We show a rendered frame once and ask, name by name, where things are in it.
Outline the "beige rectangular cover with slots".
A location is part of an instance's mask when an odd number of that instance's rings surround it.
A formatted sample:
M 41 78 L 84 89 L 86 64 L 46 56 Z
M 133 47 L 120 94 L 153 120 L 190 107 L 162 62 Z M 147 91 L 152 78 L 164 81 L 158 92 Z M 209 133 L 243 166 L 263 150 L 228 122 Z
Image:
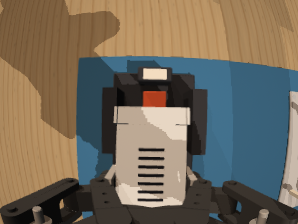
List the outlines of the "beige rectangular cover with slots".
M 114 124 L 122 204 L 182 205 L 190 108 L 114 106 Z

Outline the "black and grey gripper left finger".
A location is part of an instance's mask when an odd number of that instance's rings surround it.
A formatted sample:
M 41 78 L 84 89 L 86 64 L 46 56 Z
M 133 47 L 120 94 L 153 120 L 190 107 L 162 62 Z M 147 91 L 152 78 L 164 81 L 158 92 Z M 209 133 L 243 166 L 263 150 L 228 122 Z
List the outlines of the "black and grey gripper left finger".
M 96 224 L 132 224 L 116 192 L 115 169 L 116 165 L 112 165 L 88 185 L 79 185 L 75 178 L 65 178 L 4 205 L 0 208 L 3 223 L 71 224 L 82 212 L 92 211 Z M 64 207 L 60 209 L 62 199 Z

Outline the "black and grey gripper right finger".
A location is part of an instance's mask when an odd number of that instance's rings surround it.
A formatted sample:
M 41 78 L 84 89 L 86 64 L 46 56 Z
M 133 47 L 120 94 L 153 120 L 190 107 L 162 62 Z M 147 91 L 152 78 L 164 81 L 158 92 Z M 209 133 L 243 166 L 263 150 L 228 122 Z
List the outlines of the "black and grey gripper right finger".
M 236 210 L 238 202 L 241 213 Z M 211 181 L 186 166 L 185 199 L 174 224 L 208 224 L 209 213 L 218 214 L 228 224 L 298 223 L 298 210 L 234 180 L 213 187 Z

